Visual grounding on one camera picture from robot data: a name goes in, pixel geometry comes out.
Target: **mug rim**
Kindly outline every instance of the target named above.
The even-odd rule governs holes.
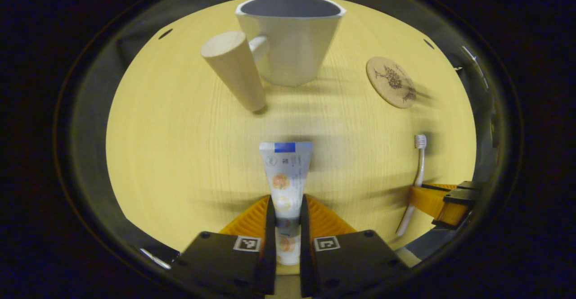
[[[242,11],[242,7],[246,4],[248,4],[249,2],[253,2],[256,0],[247,0],[245,2],[240,3],[237,7],[236,7],[236,15],[237,16],[251,16],[254,18],[278,18],[278,16],[269,16],[269,15],[258,15],[258,14],[249,14],[246,12]],[[344,16],[344,14],[346,14],[346,9],[343,8],[342,6],[340,6],[338,3],[333,2],[331,0],[322,0],[325,2],[329,2],[330,4],[333,4],[334,6],[336,6],[340,12],[338,14],[333,14],[333,15],[329,15],[329,16],[290,16],[290,17],[285,17],[285,18],[302,18],[302,19],[306,19],[306,20],[311,20],[311,19],[315,19],[315,18],[341,18],[342,16]]]

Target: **wooden cylinder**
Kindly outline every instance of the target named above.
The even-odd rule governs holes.
[[[200,54],[247,110],[257,111],[266,105],[260,75],[243,32],[212,37]]]

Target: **blue label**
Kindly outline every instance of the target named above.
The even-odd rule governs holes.
[[[296,153],[296,143],[274,143],[274,153]]]

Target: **mug handle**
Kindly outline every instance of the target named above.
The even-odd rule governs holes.
[[[224,32],[204,43],[200,54],[242,106],[257,111],[266,105],[266,99],[256,63],[269,48],[266,36],[248,43],[243,32]]]

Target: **orange fruit print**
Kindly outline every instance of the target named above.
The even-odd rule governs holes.
[[[288,186],[290,186],[290,180],[285,174],[278,173],[272,178],[272,187],[275,189],[286,190]]]

